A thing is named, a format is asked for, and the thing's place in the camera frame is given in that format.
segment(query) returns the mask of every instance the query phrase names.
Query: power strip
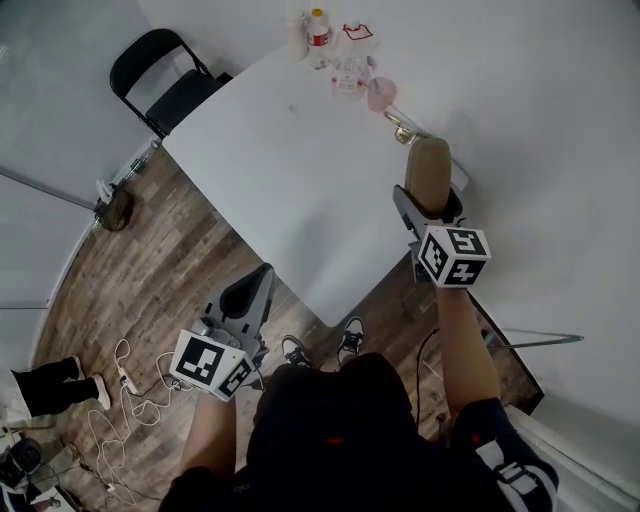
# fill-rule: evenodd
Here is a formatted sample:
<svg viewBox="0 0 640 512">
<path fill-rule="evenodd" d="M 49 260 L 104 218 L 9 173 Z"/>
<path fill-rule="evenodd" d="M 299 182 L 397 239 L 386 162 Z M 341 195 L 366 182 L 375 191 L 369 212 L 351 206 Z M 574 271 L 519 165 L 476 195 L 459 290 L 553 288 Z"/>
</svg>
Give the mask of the power strip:
<svg viewBox="0 0 640 512">
<path fill-rule="evenodd" d="M 122 366 L 118 366 L 118 373 L 120 374 L 120 384 L 129 390 L 132 395 L 139 395 L 138 388 L 133 383 L 131 375 Z"/>
</svg>

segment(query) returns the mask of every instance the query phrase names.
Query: sneaker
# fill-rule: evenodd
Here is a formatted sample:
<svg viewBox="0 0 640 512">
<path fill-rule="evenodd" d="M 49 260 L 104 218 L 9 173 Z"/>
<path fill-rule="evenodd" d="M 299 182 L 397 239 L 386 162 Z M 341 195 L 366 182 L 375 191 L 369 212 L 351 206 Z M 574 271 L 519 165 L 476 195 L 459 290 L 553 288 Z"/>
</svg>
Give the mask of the sneaker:
<svg viewBox="0 0 640 512">
<path fill-rule="evenodd" d="M 109 397 L 109 392 L 107 391 L 107 386 L 104 383 L 102 375 L 94 375 L 91 378 L 98 387 L 98 402 L 100 402 L 100 405 L 105 411 L 108 411 L 111 408 L 111 397 Z"/>
<path fill-rule="evenodd" d="M 76 366 L 78 367 L 78 378 L 76 380 L 84 380 L 86 379 L 84 372 L 82 371 L 82 365 L 80 364 L 80 359 L 78 356 L 71 356 L 73 360 L 76 362 Z"/>
<path fill-rule="evenodd" d="M 342 365 L 342 361 L 349 354 L 358 355 L 360 346 L 364 340 L 364 322 L 360 317 L 354 316 L 344 328 L 342 343 L 338 347 L 338 364 Z"/>
<path fill-rule="evenodd" d="M 287 362 L 293 366 L 313 368 L 311 361 L 304 352 L 302 344 L 293 336 L 282 338 L 282 353 Z"/>
</svg>

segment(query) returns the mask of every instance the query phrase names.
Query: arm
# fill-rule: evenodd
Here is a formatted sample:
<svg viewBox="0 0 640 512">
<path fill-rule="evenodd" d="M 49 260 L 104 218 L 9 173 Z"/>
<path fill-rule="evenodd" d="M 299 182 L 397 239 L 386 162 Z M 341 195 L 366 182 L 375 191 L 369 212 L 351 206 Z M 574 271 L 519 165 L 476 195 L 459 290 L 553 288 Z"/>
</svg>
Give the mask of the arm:
<svg viewBox="0 0 640 512">
<path fill-rule="evenodd" d="M 182 453 L 182 472 L 204 466 L 229 480 L 236 468 L 236 401 L 200 393 Z"/>
<path fill-rule="evenodd" d="M 452 416 L 465 405 L 500 398 L 500 384 L 466 290 L 439 288 L 444 389 Z"/>
</svg>

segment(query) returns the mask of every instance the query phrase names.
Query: white wall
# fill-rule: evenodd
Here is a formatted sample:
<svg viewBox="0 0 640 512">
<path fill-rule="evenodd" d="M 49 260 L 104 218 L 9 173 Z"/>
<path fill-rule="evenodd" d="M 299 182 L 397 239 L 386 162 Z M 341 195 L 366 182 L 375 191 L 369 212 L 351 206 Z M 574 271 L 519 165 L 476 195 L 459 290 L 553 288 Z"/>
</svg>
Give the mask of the white wall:
<svg viewBox="0 0 640 512">
<path fill-rule="evenodd" d="M 42 304 L 93 213 L 0 176 L 0 308 Z"/>
<path fill-rule="evenodd" d="M 0 361 L 3 367 L 15 371 L 30 368 L 35 336 L 45 316 L 44 310 L 0 310 Z"/>
<path fill-rule="evenodd" d="M 129 0 L 0 1 L 0 166 L 95 202 L 95 180 L 154 136 L 109 87 L 117 56 L 149 29 Z M 176 74 L 163 71 L 150 71 L 134 102 L 166 90 Z"/>
<path fill-rule="evenodd" d="M 140 1 L 143 8 L 150 2 Z M 471 213 L 494 254 L 475 288 L 483 306 L 502 326 L 586 336 L 579 345 L 522 351 L 543 387 L 640 423 L 634 3 L 314 5 L 334 22 L 354 15 L 371 21 L 381 41 L 379 71 L 399 87 L 397 106 L 445 137 L 469 172 Z M 285 42 L 282 0 L 186 0 L 181 9 L 184 30 L 189 15 L 204 20 L 206 44 L 237 69 Z M 154 25 L 171 17 L 154 4 Z"/>
<path fill-rule="evenodd" d="M 640 487 L 640 436 L 638 429 L 555 395 L 544 397 L 533 417 L 552 429 L 582 455 L 603 465 L 610 481 L 633 482 Z"/>
<path fill-rule="evenodd" d="M 4 365 L 16 370 L 29 366 L 54 288 L 92 218 L 85 208 L 0 176 L 0 361 Z"/>
</svg>

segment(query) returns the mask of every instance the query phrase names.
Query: person's leg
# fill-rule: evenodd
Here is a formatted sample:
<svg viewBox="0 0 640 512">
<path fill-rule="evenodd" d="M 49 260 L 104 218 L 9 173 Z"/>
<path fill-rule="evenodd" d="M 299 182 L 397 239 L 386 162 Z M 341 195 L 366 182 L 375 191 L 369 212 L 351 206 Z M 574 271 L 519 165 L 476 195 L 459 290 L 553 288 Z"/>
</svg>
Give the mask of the person's leg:
<svg viewBox="0 0 640 512">
<path fill-rule="evenodd" d="M 287 407 L 312 396 L 330 375 L 313 368 L 304 347 L 293 336 L 282 339 L 282 352 L 288 364 L 277 368 L 268 378 L 253 418 L 254 425 L 275 408 Z"/>
<path fill-rule="evenodd" d="M 400 375 L 382 354 L 371 352 L 354 357 L 340 368 L 338 375 L 341 386 L 349 392 L 411 411 L 411 401 Z"/>
<path fill-rule="evenodd" d="M 111 406 L 102 377 L 96 375 L 89 379 L 50 385 L 39 390 L 31 389 L 23 397 L 32 416 L 60 414 L 72 404 L 95 398 L 105 409 Z"/>
<path fill-rule="evenodd" d="M 411 401 L 402 379 L 384 356 L 360 354 L 364 341 L 364 322 L 353 317 L 344 328 L 338 347 L 340 385 L 345 391 L 372 396 L 411 411 Z"/>
<path fill-rule="evenodd" d="M 80 368 L 75 357 L 67 357 L 56 363 L 49 363 L 30 372 L 21 372 L 20 379 L 29 381 L 33 386 L 46 386 L 54 383 L 62 384 L 66 379 L 76 380 L 80 377 Z"/>
</svg>

